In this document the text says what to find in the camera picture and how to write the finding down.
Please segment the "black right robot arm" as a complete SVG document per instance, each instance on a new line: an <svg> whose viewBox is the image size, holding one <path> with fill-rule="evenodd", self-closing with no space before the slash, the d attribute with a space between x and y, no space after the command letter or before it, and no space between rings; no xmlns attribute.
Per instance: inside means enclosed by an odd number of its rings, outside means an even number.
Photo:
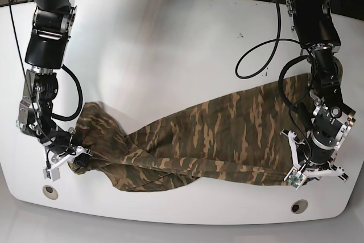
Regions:
<svg viewBox="0 0 364 243"><path fill-rule="evenodd" d="M25 70L23 97L19 104L20 131L38 139L45 149L46 179L60 179L60 167L66 163L88 164L90 152L83 148L75 130L63 130L57 121L75 120L82 111L83 93L75 74L63 64L65 50L71 37L76 16L75 0L34 0L36 9L32 20L31 37L22 64ZM78 104L70 116L53 113L53 101L59 91L57 70L65 71L75 82Z"/></svg>

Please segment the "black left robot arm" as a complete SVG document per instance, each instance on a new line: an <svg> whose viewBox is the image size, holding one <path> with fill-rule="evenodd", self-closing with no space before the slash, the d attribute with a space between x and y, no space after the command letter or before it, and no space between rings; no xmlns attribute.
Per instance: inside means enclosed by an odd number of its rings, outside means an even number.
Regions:
<svg viewBox="0 0 364 243"><path fill-rule="evenodd" d="M281 70L279 94L289 114L296 113L304 126L303 140L294 131L282 130L288 138L292 168L284 181L299 189L311 180L337 176L346 181L342 167L334 165L336 155L355 124L355 111L347 106L341 92L341 64L334 54L341 41L332 21L330 0L287 0L288 15L302 50L307 55L289 61ZM283 90L287 71L295 64L308 60L311 74L306 94L313 101L309 112L300 98L291 102Z"/></svg>

